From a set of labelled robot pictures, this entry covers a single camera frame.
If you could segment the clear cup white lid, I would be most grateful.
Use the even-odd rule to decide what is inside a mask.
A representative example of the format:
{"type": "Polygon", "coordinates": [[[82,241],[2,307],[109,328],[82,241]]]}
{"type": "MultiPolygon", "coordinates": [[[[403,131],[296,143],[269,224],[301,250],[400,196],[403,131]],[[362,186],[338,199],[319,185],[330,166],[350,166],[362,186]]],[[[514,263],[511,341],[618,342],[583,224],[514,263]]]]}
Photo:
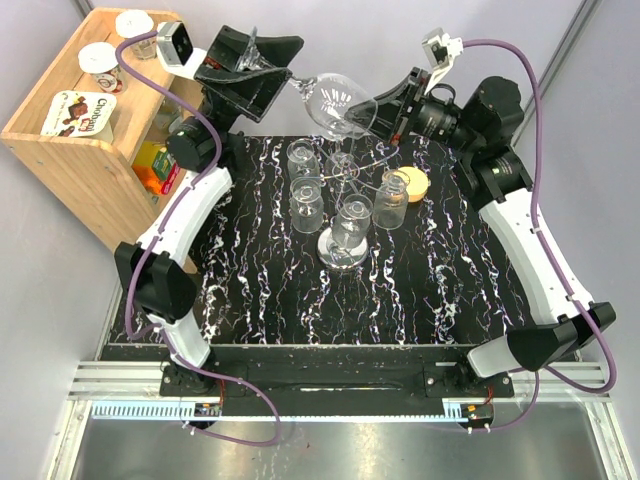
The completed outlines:
{"type": "MultiPolygon", "coordinates": [[[[143,10],[125,10],[115,20],[116,33],[123,39],[149,33],[154,26],[154,20],[143,10]]],[[[155,39],[140,41],[131,46],[131,51],[139,60],[151,60],[156,57],[155,39]]]]}

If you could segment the orange juice carton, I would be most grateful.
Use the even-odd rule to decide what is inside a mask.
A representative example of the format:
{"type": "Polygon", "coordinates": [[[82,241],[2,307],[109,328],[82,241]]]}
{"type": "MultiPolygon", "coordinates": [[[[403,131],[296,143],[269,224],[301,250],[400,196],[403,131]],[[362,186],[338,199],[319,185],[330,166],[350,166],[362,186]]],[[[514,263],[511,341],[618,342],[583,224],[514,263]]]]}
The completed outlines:
{"type": "Polygon", "coordinates": [[[161,185],[174,164],[177,163],[164,144],[144,141],[132,169],[147,191],[160,196],[161,185]]]}

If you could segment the ribbed glass goblet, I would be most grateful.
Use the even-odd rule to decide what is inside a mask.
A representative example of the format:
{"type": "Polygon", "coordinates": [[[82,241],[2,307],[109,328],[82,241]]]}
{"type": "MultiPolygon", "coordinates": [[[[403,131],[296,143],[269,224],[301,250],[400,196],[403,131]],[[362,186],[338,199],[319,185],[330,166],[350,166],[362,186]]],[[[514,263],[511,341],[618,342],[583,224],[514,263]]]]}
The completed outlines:
{"type": "Polygon", "coordinates": [[[319,160],[312,143],[305,139],[293,141],[287,147],[287,167],[291,180],[299,177],[319,177],[319,160]]]}

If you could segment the Chobani yogurt cup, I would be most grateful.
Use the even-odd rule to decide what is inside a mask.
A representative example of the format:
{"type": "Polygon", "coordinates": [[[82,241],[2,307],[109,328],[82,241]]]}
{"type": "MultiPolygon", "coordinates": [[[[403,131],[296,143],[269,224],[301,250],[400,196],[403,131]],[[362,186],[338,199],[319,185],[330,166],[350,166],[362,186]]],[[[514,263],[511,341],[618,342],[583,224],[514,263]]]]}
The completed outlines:
{"type": "Polygon", "coordinates": [[[110,119],[116,105],[116,97],[109,93],[60,91],[51,101],[40,134],[111,144],[114,135],[110,119]]]}

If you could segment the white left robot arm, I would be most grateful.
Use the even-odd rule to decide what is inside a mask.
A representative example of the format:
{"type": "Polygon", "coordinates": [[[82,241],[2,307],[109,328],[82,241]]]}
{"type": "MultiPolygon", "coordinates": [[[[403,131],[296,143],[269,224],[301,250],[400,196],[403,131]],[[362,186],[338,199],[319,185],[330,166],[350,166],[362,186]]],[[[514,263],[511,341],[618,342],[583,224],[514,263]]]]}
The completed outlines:
{"type": "Polygon", "coordinates": [[[184,367],[182,383],[195,395],[216,386],[217,372],[206,362],[208,342],[193,312],[197,287],[185,272],[189,250],[213,207],[230,190],[232,172],[244,150],[244,136],[230,129],[244,116],[260,122],[288,80],[290,62],[303,48],[299,36],[264,37],[224,25],[206,50],[193,46],[181,21],[122,41],[119,66],[130,76],[179,104],[190,116],[166,140],[185,176],[169,203],[135,243],[122,242],[114,258],[126,291],[125,329],[130,339],[136,307],[163,335],[172,361],[184,367]],[[150,80],[123,58],[126,48],[144,40],[156,43],[162,68],[200,86],[198,106],[150,80]]]}

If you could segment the glass bottle on shelf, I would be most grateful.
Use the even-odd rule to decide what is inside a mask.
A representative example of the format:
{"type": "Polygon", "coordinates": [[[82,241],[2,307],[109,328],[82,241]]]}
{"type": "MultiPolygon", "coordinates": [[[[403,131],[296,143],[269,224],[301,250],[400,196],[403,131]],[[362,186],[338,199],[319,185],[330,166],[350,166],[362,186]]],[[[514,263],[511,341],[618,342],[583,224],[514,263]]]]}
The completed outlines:
{"type": "Polygon", "coordinates": [[[182,120],[182,106],[165,97],[153,119],[153,126],[160,135],[167,137],[180,126],[182,120]]]}

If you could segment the clear smooth wine glass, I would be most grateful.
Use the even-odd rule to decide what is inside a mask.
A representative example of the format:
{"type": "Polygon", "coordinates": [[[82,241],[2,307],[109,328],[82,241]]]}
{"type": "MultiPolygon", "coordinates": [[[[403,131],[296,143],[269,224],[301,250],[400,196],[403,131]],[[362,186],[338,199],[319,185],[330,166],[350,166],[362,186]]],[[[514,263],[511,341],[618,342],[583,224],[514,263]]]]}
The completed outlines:
{"type": "Polygon", "coordinates": [[[324,163],[325,182],[332,194],[355,193],[357,191],[356,179],[359,168],[352,154],[335,152],[324,163]]]}

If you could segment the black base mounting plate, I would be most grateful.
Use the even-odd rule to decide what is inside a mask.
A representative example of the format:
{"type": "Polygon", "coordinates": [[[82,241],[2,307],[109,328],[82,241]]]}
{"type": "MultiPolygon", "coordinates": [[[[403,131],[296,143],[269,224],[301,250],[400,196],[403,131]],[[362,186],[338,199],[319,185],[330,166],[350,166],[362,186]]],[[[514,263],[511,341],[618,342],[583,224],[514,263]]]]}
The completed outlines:
{"type": "Polygon", "coordinates": [[[463,361],[469,348],[442,345],[216,345],[205,367],[223,383],[169,362],[164,397],[222,400],[225,417],[271,413],[253,384],[275,404],[282,419],[405,420],[458,414],[446,400],[464,403],[511,399],[507,373],[474,379],[463,361]]]}

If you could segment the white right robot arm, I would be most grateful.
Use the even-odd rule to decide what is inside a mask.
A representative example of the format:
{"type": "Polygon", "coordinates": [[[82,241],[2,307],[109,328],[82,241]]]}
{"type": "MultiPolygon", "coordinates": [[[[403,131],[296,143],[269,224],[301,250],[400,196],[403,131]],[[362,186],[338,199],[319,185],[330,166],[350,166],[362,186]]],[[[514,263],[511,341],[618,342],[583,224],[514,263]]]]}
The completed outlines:
{"type": "Polygon", "coordinates": [[[392,145],[418,135],[458,154],[454,180],[502,245],[524,289],[533,326],[474,347],[454,375],[468,396],[491,377],[537,371],[593,342],[616,319],[571,272],[541,211],[532,206],[533,181],[511,146],[524,118],[518,85],[500,76],[481,81],[463,107],[434,95],[430,74],[413,69],[396,87],[359,100],[346,120],[392,145]]]}

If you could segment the chrome wine glass rack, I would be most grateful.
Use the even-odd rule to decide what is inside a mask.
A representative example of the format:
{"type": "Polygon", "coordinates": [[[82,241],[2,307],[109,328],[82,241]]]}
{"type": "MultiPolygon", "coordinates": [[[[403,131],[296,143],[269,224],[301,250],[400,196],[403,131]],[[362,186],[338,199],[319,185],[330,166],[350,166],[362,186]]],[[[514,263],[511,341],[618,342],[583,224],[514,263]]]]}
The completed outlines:
{"type": "Polygon", "coordinates": [[[337,151],[321,160],[309,140],[295,140],[286,150],[290,177],[290,215],[296,231],[319,232],[320,261],[348,271],[366,259],[371,225],[387,230],[402,225],[408,204],[407,174],[382,174],[376,187],[359,179],[363,168],[353,154],[337,151]]]}

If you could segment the red packaged item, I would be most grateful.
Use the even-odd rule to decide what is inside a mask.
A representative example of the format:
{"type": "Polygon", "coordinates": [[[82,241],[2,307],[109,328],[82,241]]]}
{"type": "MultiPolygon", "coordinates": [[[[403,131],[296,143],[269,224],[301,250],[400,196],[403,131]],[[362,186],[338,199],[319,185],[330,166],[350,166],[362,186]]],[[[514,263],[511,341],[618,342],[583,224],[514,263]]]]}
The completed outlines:
{"type": "Polygon", "coordinates": [[[180,172],[181,172],[181,168],[177,164],[174,164],[171,170],[169,171],[167,178],[164,180],[164,182],[161,185],[161,188],[160,188],[161,195],[167,195],[170,193],[176,181],[176,178],[179,176],[180,172]]]}

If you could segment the patterned glass goblet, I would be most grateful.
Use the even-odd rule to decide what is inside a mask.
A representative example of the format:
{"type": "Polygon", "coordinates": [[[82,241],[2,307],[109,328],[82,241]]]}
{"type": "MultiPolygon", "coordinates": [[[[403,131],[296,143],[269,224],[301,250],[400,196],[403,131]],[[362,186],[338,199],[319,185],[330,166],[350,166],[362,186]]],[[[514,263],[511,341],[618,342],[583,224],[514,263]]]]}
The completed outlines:
{"type": "Polygon", "coordinates": [[[377,227],[394,230],[403,224],[409,203],[409,184],[409,176],[399,169],[389,170],[382,175],[372,214],[377,227]]]}

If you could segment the wooden shelf unit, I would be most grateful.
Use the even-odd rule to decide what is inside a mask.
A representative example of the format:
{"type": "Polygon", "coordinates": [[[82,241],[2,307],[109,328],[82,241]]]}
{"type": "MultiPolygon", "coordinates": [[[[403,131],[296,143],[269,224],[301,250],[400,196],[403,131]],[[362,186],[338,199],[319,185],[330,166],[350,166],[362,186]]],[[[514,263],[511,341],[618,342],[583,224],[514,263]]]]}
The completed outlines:
{"type": "Polygon", "coordinates": [[[94,91],[96,83],[78,63],[92,42],[118,45],[118,8],[96,8],[76,29],[1,133],[2,141],[109,250],[133,243],[170,203],[179,186],[154,198],[131,164],[146,141],[164,136],[152,125],[161,105],[158,92],[127,78],[111,116],[112,142],[49,137],[40,131],[54,95],[63,90],[94,91]]]}

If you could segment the clear patterned short goblet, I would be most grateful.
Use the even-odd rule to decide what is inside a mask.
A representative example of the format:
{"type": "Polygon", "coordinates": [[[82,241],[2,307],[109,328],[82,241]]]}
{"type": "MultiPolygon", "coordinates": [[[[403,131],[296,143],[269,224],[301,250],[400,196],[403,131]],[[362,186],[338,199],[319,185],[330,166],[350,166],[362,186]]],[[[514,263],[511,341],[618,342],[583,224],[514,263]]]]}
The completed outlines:
{"type": "Polygon", "coordinates": [[[290,187],[290,212],[295,230],[301,233],[316,232],[322,225],[324,202],[321,186],[311,177],[296,178],[290,187]]]}

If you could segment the frosted short goblet front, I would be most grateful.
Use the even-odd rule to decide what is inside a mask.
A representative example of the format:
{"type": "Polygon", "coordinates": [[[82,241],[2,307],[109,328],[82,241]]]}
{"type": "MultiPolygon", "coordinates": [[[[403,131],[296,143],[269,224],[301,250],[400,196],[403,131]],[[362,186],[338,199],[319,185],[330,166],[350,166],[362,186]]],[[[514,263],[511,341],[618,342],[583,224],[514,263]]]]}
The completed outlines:
{"type": "Polygon", "coordinates": [[[372,213],[373,204],[368,197],[362,194],[347,196],[334,217],[332,240],[345,250],[359,246],[370,228],[372,213]]]}

